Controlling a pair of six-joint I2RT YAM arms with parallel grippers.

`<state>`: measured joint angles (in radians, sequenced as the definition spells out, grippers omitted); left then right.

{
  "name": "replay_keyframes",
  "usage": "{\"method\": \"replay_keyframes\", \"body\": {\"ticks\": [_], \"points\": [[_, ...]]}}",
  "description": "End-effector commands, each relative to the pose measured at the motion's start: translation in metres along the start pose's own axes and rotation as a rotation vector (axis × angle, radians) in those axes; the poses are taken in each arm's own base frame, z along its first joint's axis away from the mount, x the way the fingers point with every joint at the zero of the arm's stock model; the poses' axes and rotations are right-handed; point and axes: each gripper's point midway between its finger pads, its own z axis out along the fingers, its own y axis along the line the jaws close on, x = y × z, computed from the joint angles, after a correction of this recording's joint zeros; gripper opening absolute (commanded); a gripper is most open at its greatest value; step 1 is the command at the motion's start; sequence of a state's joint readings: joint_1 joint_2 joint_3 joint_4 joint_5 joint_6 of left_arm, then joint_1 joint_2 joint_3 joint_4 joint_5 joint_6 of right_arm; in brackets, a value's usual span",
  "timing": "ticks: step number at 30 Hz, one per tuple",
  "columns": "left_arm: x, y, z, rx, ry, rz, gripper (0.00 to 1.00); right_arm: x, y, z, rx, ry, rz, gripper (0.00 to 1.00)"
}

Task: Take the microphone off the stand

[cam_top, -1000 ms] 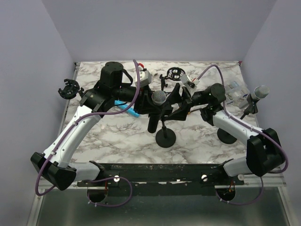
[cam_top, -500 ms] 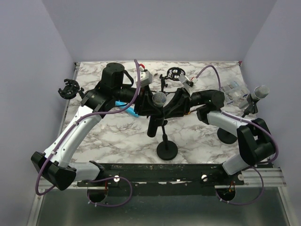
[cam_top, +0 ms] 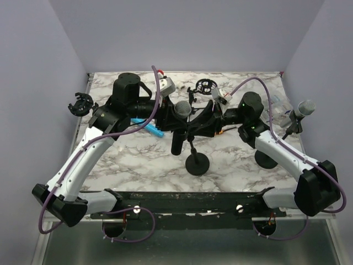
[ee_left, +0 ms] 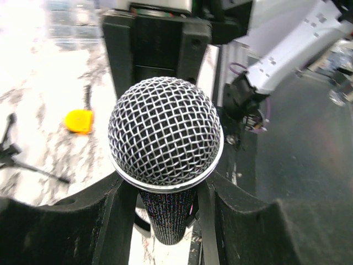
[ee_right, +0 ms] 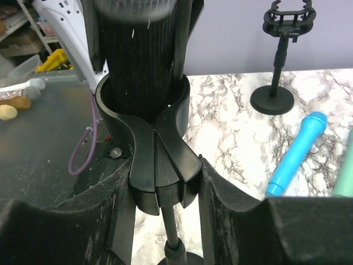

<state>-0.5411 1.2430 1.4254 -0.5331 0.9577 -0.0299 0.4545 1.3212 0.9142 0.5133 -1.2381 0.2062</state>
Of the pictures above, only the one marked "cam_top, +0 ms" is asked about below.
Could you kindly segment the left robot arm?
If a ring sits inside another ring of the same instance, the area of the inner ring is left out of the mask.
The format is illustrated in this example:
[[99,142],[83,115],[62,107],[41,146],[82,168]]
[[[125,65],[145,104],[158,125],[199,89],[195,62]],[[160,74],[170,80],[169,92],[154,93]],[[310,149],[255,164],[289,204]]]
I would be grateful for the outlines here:
[[159,120],[162,101],[175,91],[175,84],[162,71],[154,72],[157,93],[152,91],[134,73],[121,73],[113,83],[111,96],[104,105],[92,102],[90,95],[76,93],[77,102],[69,105],[74,115],[87,115],[93,108],[80,144],[58,173],[46,184],[36,184],[33,196],[48,211],[68,227],[77,225],[84,216],[106,213],[116,218],[122,213],[122,196],[111,190],[82,192],[82,186],[101,156],[123,135],[137,132],[130,130],[132,118],[141,118],[141,128],[151,120]]

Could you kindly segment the black round-base shock-mount stand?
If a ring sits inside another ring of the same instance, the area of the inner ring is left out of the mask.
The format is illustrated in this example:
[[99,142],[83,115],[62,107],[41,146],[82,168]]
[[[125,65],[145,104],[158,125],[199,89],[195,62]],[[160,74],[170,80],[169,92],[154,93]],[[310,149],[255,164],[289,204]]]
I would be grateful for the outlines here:
[[86,116],[89,114],[90,110],[94,113],[99,107],[99,104],[94,102],[92,97],[87,93],[77,92],[74,96],[76,97],[76,102],[68,105],[69,111],[74,116]]

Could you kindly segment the black tripod shock-mount stand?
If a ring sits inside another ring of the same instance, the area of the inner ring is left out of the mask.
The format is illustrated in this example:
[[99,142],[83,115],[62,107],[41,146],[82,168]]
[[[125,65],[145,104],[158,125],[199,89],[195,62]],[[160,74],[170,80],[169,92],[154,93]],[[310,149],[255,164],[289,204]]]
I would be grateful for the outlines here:
[[191,106],[191,114],[194,115],[197,110],[201,110],[203,108],[195,108],[192,106],[193,103],[197,102],[195,98],[195,94],[202,94],[204,96],[210,96],[212,90],[217,88],[218,85],[214,80],[203,78],[196,82],[195,88],[191,89],[191,87],[187,88],[188,97],[189,97],[189,104]]

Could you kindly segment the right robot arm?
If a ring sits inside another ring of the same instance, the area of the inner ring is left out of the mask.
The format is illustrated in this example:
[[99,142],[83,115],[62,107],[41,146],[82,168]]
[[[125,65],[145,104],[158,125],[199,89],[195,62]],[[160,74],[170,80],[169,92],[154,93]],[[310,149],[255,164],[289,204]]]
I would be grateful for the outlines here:
[[210,101],[188,125],[188,134],[213,137],[225,125],[237,124],[243,142],[256,150],[256,163],[271,169],[282,166],[296,181],[294,188],[268,188],[254,202],[254,211],[267,216],[274,208],[298,209],[308,216],[328,212],[339,199],[346,205],[346,196],[338,184],[335,166],[328,160],[320,162],[298,151],[280,139],[271,125],[260,115],[264,106],[260,95],[247,92],[238,107],[222,111],[221,103]]

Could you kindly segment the white pipe elbow fitting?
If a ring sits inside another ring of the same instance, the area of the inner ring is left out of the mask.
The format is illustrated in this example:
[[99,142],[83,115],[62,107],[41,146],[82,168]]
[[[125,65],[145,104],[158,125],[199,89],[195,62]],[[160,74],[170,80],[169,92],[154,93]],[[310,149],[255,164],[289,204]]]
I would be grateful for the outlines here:
[[185,84],[183,84],[183,83],[178,83],[178,84],[176,85],[176,87],[177,87],[177,89],[184,89],[184,88],[185,88]]

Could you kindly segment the black microphone silver grille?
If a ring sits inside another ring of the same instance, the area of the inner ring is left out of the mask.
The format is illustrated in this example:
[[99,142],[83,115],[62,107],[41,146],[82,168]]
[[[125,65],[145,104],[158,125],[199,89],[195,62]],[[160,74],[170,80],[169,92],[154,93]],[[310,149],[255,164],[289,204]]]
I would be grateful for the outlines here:
[[183,142],[186,139],[187,118],[191,114],[191,110],[191,105],[186,100],[179,101],[174,106],[174,113],[179,121],[179,125],[175,130],[173,130],[171,153],[174,156],[178,156],[181,154]]

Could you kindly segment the orange tape measure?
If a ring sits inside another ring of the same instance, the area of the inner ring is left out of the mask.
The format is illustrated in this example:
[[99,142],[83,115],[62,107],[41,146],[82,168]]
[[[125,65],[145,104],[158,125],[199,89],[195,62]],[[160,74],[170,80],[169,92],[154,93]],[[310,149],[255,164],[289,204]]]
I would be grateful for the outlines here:
[[230,128],[221,129],[219,132],[215,133],[215,136],[222,135],[223,133],[225,133],[227,131],[230,131],[230,130],[234,130],[236,128],[237,128],[236,126],[233,126],[233,127],[230,127]]

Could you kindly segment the blue microphone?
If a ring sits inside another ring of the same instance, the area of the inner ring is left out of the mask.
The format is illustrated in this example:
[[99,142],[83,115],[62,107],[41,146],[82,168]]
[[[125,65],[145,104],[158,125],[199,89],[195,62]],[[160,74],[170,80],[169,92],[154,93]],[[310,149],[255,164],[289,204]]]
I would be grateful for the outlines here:
[[[142,125],[145,120],[144,119],[138,119],[138,118],[132,118],[131,122],[133,125]],[[145,126],[145,130],[149,131],[151,134],[154,136],[162,138],[164,136],[164,132],[158,130],[154,125],[148,124]]]

